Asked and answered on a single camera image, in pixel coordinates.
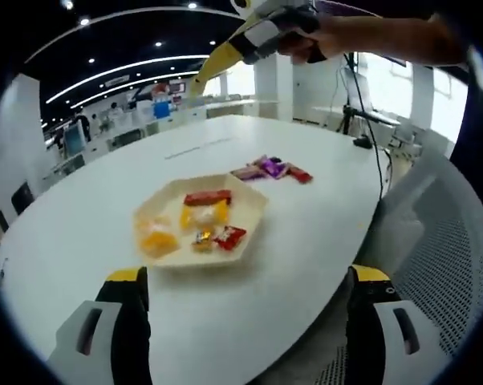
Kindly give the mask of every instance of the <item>ceiling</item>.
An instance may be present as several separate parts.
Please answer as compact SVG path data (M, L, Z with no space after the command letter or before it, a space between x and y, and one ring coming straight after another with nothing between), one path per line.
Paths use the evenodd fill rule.
M73 115L73 104L105 91L107 88L99 88L105 81L123 75L129 75L131 82L172 72L196 71L203 59L173 60L118 71L85 83L46 104L46 100L65 88L100 72L143 60L178 55L208 55L214 49L210 41L225 41L242 24L238 18L187 10L124 14L80 28L32 57L51 40L79 26L82 18L93 20L126 10L154 6L186 7L189 4L188 0L72 0L74 8L67 10L60 1L37 0L29 2L25 8L17 9L20 13L26 11L36 15L35 20L39 21L31 23L20 34L16 53L24 63L20 71L40 80L42 119L49 123L44 130L51 128L52 119L58 123L59 119ZM199 7L236 14L230 0L195 2ZM419 8L417 2L411 2L408 4L410 6L392 0L349 0L346 3L385 16L430 15L429 11ZM156 47L156 42L162 42L161 47Z

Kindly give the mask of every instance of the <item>human hand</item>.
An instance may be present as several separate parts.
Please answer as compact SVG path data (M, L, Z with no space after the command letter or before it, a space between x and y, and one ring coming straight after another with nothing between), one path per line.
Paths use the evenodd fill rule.
M312 34L306 34L300 29L287 34L279 41L278 53L291 56L293 64L307 63L316 46L325 58L343 53L334 22L331 16L323 15L319 17L320 28Z

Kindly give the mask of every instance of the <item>round table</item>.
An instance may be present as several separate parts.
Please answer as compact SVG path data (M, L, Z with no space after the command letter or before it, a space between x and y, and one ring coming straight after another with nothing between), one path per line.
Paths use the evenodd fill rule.
M39 197L2 240L2 292L42 359L55 333L114 270L141 264L132 214L176 178L228 172L262 154L311 173L251 186L267 205L241 262L224 269L149 269L149 362L158 385L241 384L315 320L343 280L379 197L375 153L320 128L224 116L151 136L71 174ZM380 162L387 163L382 154Z

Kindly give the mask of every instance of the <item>wooden tray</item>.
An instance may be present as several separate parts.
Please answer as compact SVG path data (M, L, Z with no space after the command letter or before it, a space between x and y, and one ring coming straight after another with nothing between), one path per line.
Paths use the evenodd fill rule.
M247 230L240 244L232 252L214 247L211 253L198 253L192 249L196 232L182 231L179 218L186 194L200 191L229 189L233 199L229 211L229 225ZM134 222L166 216L172 221L172 231L177 236L180 248L162 257L154 258L139 249L144 263L160 268L228 265L242 258L250 238L262 219L268 199L231 174L200 176L192 179L174 180L157 191L135 212Z

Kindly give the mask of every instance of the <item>window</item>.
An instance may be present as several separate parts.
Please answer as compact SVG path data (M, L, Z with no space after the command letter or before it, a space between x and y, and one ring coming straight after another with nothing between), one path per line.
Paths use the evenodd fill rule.
M204 95L219 96L220 94L220 76L217 76L216 78L213 78L206 83Z
M434 69L431 129L457 142L465 113L468 86L444 71Z
M256 93L254 66L248 66L243 62L234 65L227 72L227 93L254 95Z
M373 108L404 118L411 116L412 64L406 67L374 54L359 54L361 74L367 77Z

